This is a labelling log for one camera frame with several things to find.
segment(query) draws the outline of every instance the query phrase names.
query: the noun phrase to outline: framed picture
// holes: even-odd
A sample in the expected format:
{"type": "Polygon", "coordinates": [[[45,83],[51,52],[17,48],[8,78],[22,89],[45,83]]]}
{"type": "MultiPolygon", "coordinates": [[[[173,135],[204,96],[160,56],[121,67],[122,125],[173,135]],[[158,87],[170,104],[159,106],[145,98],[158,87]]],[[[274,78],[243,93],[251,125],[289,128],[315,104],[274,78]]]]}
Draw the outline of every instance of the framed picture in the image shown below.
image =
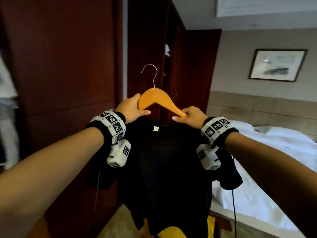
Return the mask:
{"type": "Polygon", "coordinates": [[[307,49],[256,49],[249,79],[296,82],[307,49]]]}

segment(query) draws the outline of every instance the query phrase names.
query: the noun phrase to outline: black t-shirt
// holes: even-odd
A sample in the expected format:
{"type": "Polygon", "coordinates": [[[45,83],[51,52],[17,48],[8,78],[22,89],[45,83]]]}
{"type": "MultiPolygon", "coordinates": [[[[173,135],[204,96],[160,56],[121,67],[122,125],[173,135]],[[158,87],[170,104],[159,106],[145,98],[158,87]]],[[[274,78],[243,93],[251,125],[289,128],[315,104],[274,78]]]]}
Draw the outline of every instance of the black t-shirt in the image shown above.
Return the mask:
{"type": "Polygon", "coordinates": [[[228,190],[242,184],[231,155],[219,149],[216,154],[221,166],[205,170],[196,148],[207,141],[200,130],[174,121],[141,117],[126,126],[124,139],[131,144],[125,166],[112,168],[103,162],[100,156],[106,158],[110,152],[104,147],[91,160],[88,182],[97,183],[103,162],[99,187],[107,188],[117,178],[119,198],[138,229],[147,218],[152,235],[175,226],[187,238],[208,237],[212,181],[220,181],[228,190]]]}

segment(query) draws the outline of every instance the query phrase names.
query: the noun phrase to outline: yellow fabric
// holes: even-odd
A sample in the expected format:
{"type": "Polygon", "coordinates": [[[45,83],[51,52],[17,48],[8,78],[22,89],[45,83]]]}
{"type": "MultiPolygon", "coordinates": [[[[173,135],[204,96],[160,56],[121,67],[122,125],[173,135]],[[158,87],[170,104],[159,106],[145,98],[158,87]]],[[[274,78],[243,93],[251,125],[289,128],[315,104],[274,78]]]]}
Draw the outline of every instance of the yellow fabric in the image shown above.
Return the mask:
{"type": "MultiPolygon", "coordinates": [[[[214,237],[214,230],[215,230],[215,218],[212,216],[208,216],[207,223],[208,223],[208,238],[214,237]]],[[[148,233],[148,224],[147,220],[144,220],[144,226],[142,227],[144,237],[153,237],[148,233]]],[[[158,236],[160,238],[186,238],[184,233],[177,227],[170,226],[164,230],[162,230],[158,236]]]]}

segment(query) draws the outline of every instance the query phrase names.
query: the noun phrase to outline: wooden hanger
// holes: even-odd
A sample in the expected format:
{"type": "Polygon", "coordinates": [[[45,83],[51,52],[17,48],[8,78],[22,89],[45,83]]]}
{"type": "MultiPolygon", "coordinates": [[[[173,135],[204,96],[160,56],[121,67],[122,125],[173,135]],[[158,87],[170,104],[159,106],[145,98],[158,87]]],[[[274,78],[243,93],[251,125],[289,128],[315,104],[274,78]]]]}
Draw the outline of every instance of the wooden hanger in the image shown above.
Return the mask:
{"type": "Polygon", "coordinates": [[[155,87],[154,79],[158,73],[158,70],[156,67],[155,67],[155,69],[156,69],[156,74],[153,78],[154,88],[148,89],[147,91],[145,91],[141,95],[141,97],[138,101],[138,109],[144,110],[147,107],[149,107],[150,105],[157,103],[157,104],[163,106],[164,108],[167,108],[168,110],[172,111],[173,113],[177,114],[180,117],[183,117],[183,118],[187,117],[186,113],[182,112],[179,108],[177,108],[175,106],[175,104],[173,103],[173,101],[171,100],[171,98],[169,97],[169,95],[166,92],[155,87]]]}

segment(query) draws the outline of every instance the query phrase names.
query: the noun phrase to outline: person's arm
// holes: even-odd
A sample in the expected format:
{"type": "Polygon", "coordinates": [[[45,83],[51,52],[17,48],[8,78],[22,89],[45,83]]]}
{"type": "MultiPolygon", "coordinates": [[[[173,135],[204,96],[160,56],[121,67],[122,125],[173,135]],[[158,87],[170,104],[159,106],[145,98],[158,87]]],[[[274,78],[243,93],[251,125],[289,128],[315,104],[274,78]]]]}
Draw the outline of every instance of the person's arm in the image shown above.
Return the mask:
{"type": "MultiPolygon", "coordinates": [[[[117,107],[126,123],[150,113],[137,109],[139,98],[140,94],[136,94],[117,107]]],[[[0,237],[26,236],[103,144],[101,131],[90,127],[32,154],[0,174],[0,237]]]]}
{"type": "MultiPolygon", "coordinates": [[[[188,117],[173,117],[173,120],[193,128],[203,127],[207,116],[198,108],[192,106],[182,111],[188,117]]],[[[227,136],[224,146],[306,237],[316,236],[316,172],[291,156],[237,132],[227,136]]]]}

